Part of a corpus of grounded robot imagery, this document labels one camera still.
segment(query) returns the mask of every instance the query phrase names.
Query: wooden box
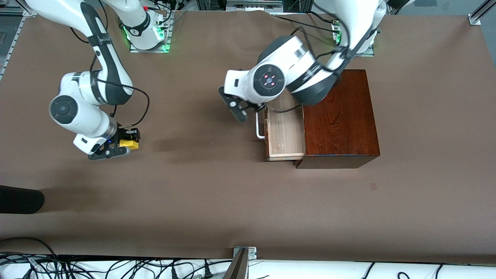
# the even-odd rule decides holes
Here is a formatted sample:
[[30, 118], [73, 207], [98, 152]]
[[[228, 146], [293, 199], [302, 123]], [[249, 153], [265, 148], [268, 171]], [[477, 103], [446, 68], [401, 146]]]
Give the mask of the wooden box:
[[[291, 107], [289, 94], [269, 106]], [[345, 70], [315, 106], [265, 114], [267, 158], [296, 160], [297, 168], [358, 168], [380, 155], [365, 70]]]

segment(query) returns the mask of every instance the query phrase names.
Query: table surface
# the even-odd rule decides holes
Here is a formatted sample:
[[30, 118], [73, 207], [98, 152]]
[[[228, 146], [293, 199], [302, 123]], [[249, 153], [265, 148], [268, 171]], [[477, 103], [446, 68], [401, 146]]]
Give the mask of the table surface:
[[[2, 238], [38, 237], [60, 254], [218, 258], [247, 245], [267, 259], [496, 262], [496, 69], [466, 17], [385, 17], [376, 56], [348, 67], [367, 70], [381, 156], [299, 170], [266, 162], [254, 115], [238, 123], [217, 93], [227, 70], [253, 67], [290, 23], [188, 12], [169, 54], [130, 54], [109, 16], [152, 100], [140, 149], [92, 162], [72, 145], [48, 104], [92, 50], [68, 27], [27, 19], [0, 83], [0, 183], [47, 200], [42, 213], [0, 216]], [[145, 104], [135, 93], [117, 120], [134, 122]], [[44, 252], [1, 250], [14, 249]]]

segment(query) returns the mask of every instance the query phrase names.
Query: yellow object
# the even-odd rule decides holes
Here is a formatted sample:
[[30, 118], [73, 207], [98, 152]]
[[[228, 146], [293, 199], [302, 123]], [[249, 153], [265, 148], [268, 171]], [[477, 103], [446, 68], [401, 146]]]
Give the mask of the yellow object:
[[119, 141], [119, 147], [129, 147], [129, 149], [134, 150], [139, 148], [139, 144], [133, 140], [122, 139]]

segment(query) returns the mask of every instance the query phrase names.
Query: black cylinder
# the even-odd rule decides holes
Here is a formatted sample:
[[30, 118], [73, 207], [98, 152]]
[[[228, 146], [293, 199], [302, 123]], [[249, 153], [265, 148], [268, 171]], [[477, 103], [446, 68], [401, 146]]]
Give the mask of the black cylinder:
[[38, 190], [0, 185], [0, 213], [33, 214], [44, 202], [45, 197]]

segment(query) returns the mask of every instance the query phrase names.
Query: brown table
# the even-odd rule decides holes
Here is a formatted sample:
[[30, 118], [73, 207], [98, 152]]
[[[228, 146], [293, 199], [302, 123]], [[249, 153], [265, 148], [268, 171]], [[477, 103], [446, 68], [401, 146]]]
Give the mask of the brown table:
[[[152, 99], [140, 149], [91, 162], [72, 145], [48, 104], [92, 51], [65, 26], [27, 19], [0, 82], [0, 184], [44, 189], [47, 207], [0, 216], [2, 238], [38, 237], [61, 254], [217, 258], [250, 245], [266, 259], [496, 262], [496, 70], [466, 17], [387, 16], [376, 57], [349, 66], [367, 70], [381, 156], [298, 170], [266, 162], [254, 115], [236, 122], [217, 93], [290, 23], [189, 12], [169, 54], [130, 54], [109, 14], [124, 66]], [[144, 106], [136, 93], [116, 117], [132, 123]], [[23, 248], [46, 252], [1, 250]]]

